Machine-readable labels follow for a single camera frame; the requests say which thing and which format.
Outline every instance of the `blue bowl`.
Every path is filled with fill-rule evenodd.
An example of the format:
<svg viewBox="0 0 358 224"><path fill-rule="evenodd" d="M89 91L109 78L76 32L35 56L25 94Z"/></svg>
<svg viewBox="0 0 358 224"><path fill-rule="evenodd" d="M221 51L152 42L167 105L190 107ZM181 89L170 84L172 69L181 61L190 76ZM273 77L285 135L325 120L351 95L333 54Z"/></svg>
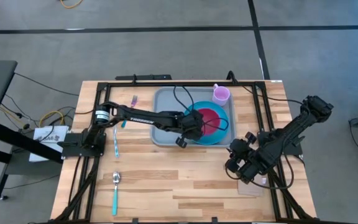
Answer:
<svg viewBox="0 0 358 224"><path fill-rule="evenodd" d="M194 109L195 110L200 110L200 109L211 109L213 111L215 111L215 113L218 114L218 116L222 119L225 119L226 121L229 122L229 118L227 117L226 112L224 111L224 109L217 105L216 103L210 102L210 101L200 101L194 104ZM227 123L226 121L222 120L219 124L219 127L224 129L226 128L226 130L220 130L217 129L214 133L210 134L210 135L205 135L203 137L201 137L201 139L195 141L198 144L202 144L202 145L212 145L212 144L216 144L220 141L222 141L224 139L224 137L226 137L227 131L229 130L229 123Z"/></svg>

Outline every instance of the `table leg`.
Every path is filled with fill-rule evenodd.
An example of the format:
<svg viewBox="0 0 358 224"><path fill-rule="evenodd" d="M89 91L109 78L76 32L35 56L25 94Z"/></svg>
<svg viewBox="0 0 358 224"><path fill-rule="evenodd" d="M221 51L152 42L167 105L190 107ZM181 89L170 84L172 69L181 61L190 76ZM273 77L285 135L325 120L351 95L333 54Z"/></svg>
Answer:
<svg viewBox="0 0 358 224"><path fill-rule="evenodd" d="M42 156L57 163L63 163L61 152L55 151L48 146L39 143L31 138L13 131L0 124L0 140L14 146L20 147L38 156Z"/></svg>
<svg viewBox="0 0 358 224"><path fill-rule="evenodd" d="M11 160L11 157L12 157L12 154L0 151L0 162L7 164Z"/></svg>
<svg viewBox="0 0 358 224"><path fill-rule="evenodd" d="M7 164L5 164L4 169L2 170L2 174L0 176L0 200L4 200L6 197L2 196L2 191L4 190L6 180L8 178L8 175L5 174Z"/></svg>

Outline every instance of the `black line on floor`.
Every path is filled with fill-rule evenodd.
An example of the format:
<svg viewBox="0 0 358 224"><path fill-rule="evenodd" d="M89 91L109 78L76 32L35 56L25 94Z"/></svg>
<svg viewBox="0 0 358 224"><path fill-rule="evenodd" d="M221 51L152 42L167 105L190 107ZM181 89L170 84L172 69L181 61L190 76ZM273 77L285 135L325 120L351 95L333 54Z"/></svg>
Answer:
<svg viewBox="0 0 358 224"><path fill-rule="evenodd" d="M358 25L345 26L261 26L259 30L358 30Z"/></svg>
<svg viewBox="0 0 358 224"><path fill-rule="evenodd" d="M269 70L267 68L267 61L266 61L266 56L265 56L264 45L262 43L262 37L260 36L258 18L256 16L256 11L255 11L255 6L254 6L253 0L248 0L248 6L249 6L250 14L251 14L251 19L252 19L252 27L255 28L254 35L255 35L256 47L257 47L258 55L259 55L259 59L260 59L260 64L262 65L263 79L269 80L270 75L269 75Z"/></svg>
<svg viewBox="0 0 358 224"><path fill-rule="evenodd" d="M123 28L87 28L87 29L14 29L0 30L0 34L92 34L124 32L197 32L197 31L245 31L245 30L358 30L351 26L183 26L183 27L123 27Z"/></svg>
<svg viewBox="0 0 358 224"><path fill-rule="evenodd" d="M0 34L89 34L116 32L183 32L183 31L242 31L254 30L251 26L188 26L188 27L131 27L90 29L29 29L0 30Z"/></svg>

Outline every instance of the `yellow cable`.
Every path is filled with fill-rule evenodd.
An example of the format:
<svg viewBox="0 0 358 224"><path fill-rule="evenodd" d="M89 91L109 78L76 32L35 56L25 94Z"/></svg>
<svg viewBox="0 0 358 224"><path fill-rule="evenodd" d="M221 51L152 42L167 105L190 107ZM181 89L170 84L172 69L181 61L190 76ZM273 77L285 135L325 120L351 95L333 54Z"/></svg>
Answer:
<svg viewBox="0 0 358 224"><path fill-rule="evenodd" d="M77 5L81 4L83 0L80 0L79 2L75 3L74 5L72 6L66 6L64 3L63 3L63 0L60 0L60 3L62 4L63 7L65 7L66 9L73 9L74 7L77 7Z"/></svg>
<svg viewBox="0 0 358 224"><path fill-rule="evenodd" d="M13 114L11 114L11 112L5 110L5 109L2 108L2 107L0 107L0 110L3 111L3 112L5 112L5 113L7 113L10 117L12 117L13 119L15 119L15 120L16 120L17 122L19 122L20 124L25 125L25 124L23 123L23 121L21 121L21 120L19 120L18 118L16 118L16 116L14 116Z"/></svg>
<svg viewBox="0 0 358 224"><path fill-rule="evenodd" d="M45 117L47 117L47 116L50 115L50 114L55 114L55 113L58 113L58 114L60 115L60 117L61 117L60 125L62 125L63 122L64 122L64 119L65 119L65 117L63 116L63 114L62 114L60 111L51 111L51 112L45 114L45 115L40 119L40 124L39 124L40 128L42 127L42 121L45 119Z"/></svg>

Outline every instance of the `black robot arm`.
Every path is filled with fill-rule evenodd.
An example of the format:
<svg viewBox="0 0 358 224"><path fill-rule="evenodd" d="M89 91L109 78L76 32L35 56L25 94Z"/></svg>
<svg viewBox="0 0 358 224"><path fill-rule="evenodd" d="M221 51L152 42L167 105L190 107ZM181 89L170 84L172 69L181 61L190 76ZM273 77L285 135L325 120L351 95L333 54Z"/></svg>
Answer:
<svg viewBox="0 0 358 224"><path fill-rule="evenodd" d="M181 137L176 140L176 144L183 148L187 145L185 139L199 140L203 136L201 130L203 126L203 115L196 110L191 110L188 115L179 111L161 111L154 113L129 108L125 105L119 105L113 102L105 102L97 106L94 115L94 122L88 129L83 130L81 141L77 143L81 144L82 148L92 147L92 150L98 150L104 147L104 145L101 145L104 129L113 127L124 120L150 124L164 131L179 133ZM66 144L71 143L72 142L60 142L59 145L65 147Z"/></svg>
<svg viewBox="0 0 358 224"><path fill-rule="evenodd" d="M230 145L230 159L225 166L236 173L238 178L248 184L257 174L265 175L271 168L277 165L285 148L290 144L297 145L303 138L299 138L307 127L315 123L326 121L331 115L333 106L326 103L318 96L308 96L303 100L301 113L282 129L276 129L270 133L264 144L253 150L249 147L256 141L255 136L247 133L248 141L235 139ZM245 164L239 167L238 163L244 160Z"/></svg>

